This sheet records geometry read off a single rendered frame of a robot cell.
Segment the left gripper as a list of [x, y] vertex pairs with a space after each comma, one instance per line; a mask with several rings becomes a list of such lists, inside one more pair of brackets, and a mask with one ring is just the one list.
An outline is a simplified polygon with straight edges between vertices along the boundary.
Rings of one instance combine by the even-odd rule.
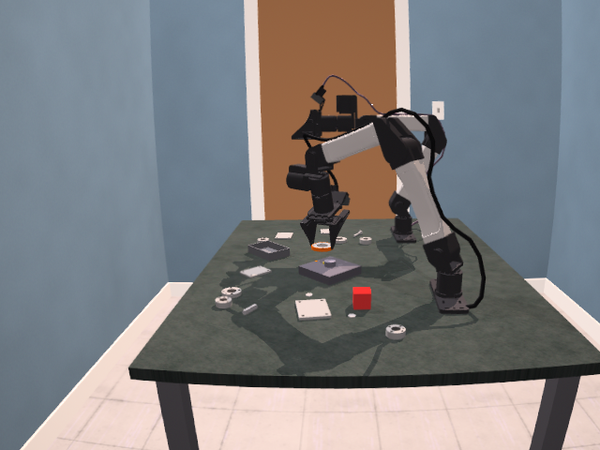
[[317, 224], [329, 226], [330, 245], [334, 248], [338, 233], [345, 222], [350, 210], [345, 210], [338, 215], [335, 214], [342, 205], [333, 203], [332, 191], [323, 196], [312, 195], [313, 207], [307, 212], [307, 216], [300, 222], [304, 233], [306, 234], [310, 246], [314, 244]]

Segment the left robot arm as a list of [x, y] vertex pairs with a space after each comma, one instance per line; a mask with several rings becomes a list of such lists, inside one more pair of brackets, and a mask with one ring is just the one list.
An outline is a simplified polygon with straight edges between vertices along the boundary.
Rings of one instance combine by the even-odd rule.
[[332, 190], [333, 203], [349, 205], [348, 192], [330, 185], [329, 173], [325, 171], [334, 170], [332, 163], [340, 162], [333, 161], [380, 145], [385, 160], [396, 170], [405, 187], [422, 232], [427, 259], [436, 268], [437, 278], [432, 278], [429, 284], [439, 312], [468, 314], [469, 307], [461, 289], [460, 246], [455, 232], [443, 221], [428, 184], [421, 143], [397, 117], [378, 117], [372, 122], [343, 137], [310, 147], [305, 153], [306, 165], [289, 166], [287, 186], [311, 191], [317, 197]]

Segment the red cube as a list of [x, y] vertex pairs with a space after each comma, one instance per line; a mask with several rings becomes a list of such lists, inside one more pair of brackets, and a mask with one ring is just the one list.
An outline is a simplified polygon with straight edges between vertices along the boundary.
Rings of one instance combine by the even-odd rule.
[[371, 309], [370, 287], [353, 287], [353, 309]]

